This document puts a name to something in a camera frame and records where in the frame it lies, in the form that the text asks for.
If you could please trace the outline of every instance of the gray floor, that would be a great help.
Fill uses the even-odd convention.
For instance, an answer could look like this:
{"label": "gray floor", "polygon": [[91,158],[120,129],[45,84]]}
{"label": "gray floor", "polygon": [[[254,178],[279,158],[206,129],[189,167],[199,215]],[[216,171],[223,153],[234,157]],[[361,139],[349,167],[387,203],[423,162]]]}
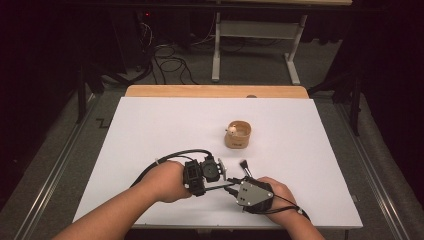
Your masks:
{"label": "gray floor", "polygon": [[[216,84],[290,85],[282,58],[282,49],[290,45],[270,43],[249,40],[238,51],[239,42],[224,44],[221,79]],[[303,86],[309,88],[324,79],[338,47],[317,42],[300,45],[295,64]],[[210,80],[210,45],[198,45],[191,51],[175,49],[174,56],[187,62],[194,81],[214,84]],[[170,52],[170,48],[164,48],[157,56]],[[172,61],[162,67],[174,70],[179,65]],[[167,83],[182,84],[182,79],[190,84],[188,71],[180,77],[181,71],[179,68],[166,73]],[[157,82],[163,83],[157,66],[154,75]],[[149,75],[138,84],[155,84],[155,78]],[[0,213],[0,239],[49,239],[71,223],[107,133],[107,128],[100,127],[100,119],[104,125],[110,123],[124,93],[125,88],[106,84],[104,94],[90,98],[87,117],[78,125],[77,98],[71,99]],[[361,99],[361,136],[355,137],[347,125],[349,106],[334,105],[330,95],[320,92],[311,97],[364,224],[361,229],[349,231],[349,239],[424,239],[422,208],[384,145],[366,100]],[[345,238],[343,230],[320,230],[327,239]]]}

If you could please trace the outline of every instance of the dark background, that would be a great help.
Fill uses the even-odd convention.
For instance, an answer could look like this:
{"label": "dark background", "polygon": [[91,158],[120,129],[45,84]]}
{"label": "dark background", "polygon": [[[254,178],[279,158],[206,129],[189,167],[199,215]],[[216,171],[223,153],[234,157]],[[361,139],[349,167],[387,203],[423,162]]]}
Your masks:
{"label": "dark background", "polygon": [[[374,7],[388,1],[354,3]],[[360,59],[362,92],[396,163],[423,204],[424,18],[419,3],[392,1],[387,14],[358,15],[353,20],[337,14],[311,15],[302,41],[318,38],[325,44],[344,39],[329,77],[347,71]],[[0,3],[1,207],[76,90],[80,57],[100,62],[115,72],[125,71],[126,64],[144,61],[126,62],[125,58],[131,56],[125,54],[131,53],[119,49],[119,41],[134,41],[137,33],[130,29],[124,38],[116,36],[112,21],[116,15],[103,10],[73,12],[73,16],[70,12],[63,12],[50,1]],[[207,34],[209,29],[204,23],[211,18],[211,14],[190,12],[163,12],[158,16],[166,21],[155,22],[153,16],[149,21],[160,37],[186,48],[188,33]],[[73,21],[85,26],[75,39],[68,31],[75,27]],[[75,44],[80,45],[80,52],[75,51]],[[364,55],[358,49],[367,51]]]}

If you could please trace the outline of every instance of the wrist-mounted device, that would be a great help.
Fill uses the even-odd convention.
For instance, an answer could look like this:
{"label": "wrist-mounted device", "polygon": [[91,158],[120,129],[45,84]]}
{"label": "wrist-mounted device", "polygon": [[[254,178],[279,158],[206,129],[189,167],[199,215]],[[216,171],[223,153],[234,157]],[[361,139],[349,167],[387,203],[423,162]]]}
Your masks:
{"label": "wrist-mounted device", "polygon": [[[205,161],[198,162],[196,159],[186,156],[186,154],[190,153],[206,154]],[[302,214],[309,219],[306,212],[298,205],[286,198],[275,195],[269,183],[255,180],[247,166],[246,160],[243,160],[240,163],[240,166],[243,168],[246,176],[242,179],[227,179],[226,169],[221,159],[218,158],[218,162],[216,162],[212,154],[203,149],[176,152],[156,160],[140,174],[131,187],[140,182],[150,169],[171,158],[186,158],[190,160],[184,164],[183,184],[186,186],[188,191],[196,197],[204,195],[206,191],[209,190],[224,188],[224,190],[236,198],[236,203],[243,207],[243,211],[253,214],[272,214],[294,209],[299,214]],[[215,187],[205,187],[205,181],[208,183],[217,182],[220,179],[220,175],[222,175],[224,181],[227,181],[228,183]],[[234,185],[240,185],[238,191],[231,188],[231,186]],[[280,198],[288,202],[290,205],[283,208],[271,209],[274,198]]]}

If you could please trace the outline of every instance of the white tabletop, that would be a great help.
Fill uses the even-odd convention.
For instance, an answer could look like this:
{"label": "white tabletop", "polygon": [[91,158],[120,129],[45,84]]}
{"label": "white tabletop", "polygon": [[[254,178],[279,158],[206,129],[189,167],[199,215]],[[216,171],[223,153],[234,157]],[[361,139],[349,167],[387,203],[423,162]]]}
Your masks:
{"label": "white tabletop", "polygon": [[[233,120],[252,126],[246,149],[224,145]],[[313,100],[284,98],[121,98],[74,220],[127,189],[156,158],[188,149],[221,158],[228,177],[242,178],[238,163],[247,159],[253,177],[286,183],[317,227],[362,227]],[[202,154],[191,156],[204,160]],[[157,203],[135,227],[278,226],[265,216],[242,213],[235,198],[219,189]]]}

